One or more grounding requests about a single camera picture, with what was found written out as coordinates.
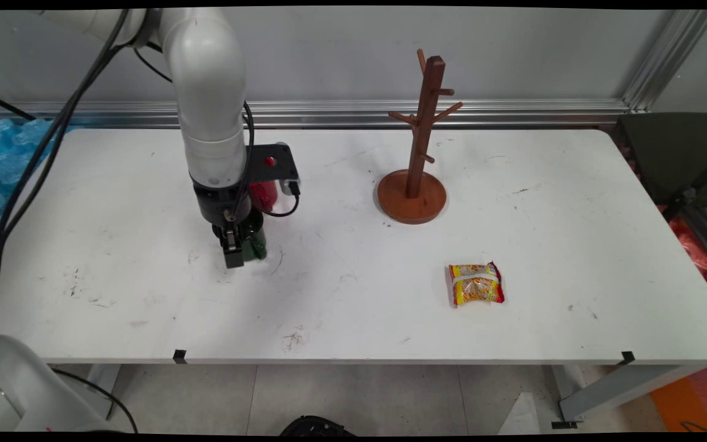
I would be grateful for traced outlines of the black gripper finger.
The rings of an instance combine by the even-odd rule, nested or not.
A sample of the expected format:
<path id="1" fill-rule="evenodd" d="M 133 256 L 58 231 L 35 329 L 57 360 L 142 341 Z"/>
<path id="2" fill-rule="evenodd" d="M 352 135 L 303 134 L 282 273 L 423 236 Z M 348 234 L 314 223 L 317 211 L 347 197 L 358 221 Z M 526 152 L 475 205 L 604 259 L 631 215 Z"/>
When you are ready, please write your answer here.
<path id="1" fill-rule="evenodd" d="M 243 241 L 238 227 L 222 228 L 222 249 L 225 268 L 241 268 L 244 266 Z"/>

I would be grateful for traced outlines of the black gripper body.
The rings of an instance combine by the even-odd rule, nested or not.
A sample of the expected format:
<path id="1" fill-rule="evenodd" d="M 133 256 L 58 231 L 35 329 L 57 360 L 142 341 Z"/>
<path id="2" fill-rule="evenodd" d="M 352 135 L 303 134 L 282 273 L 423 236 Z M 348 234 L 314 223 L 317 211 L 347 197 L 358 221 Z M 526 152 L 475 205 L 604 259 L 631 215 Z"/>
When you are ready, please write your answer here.
<path id="1" fill-rule="evenodd" d="M 214 236 L 225 248 L 241 248 L 241 224 L 252 211 L 252 200 L 239 192 L 241 188 L 240 184 L 223 188 L 205 187 L 193 179 L 193 191 L 201 215 L 211 224 Z"/>

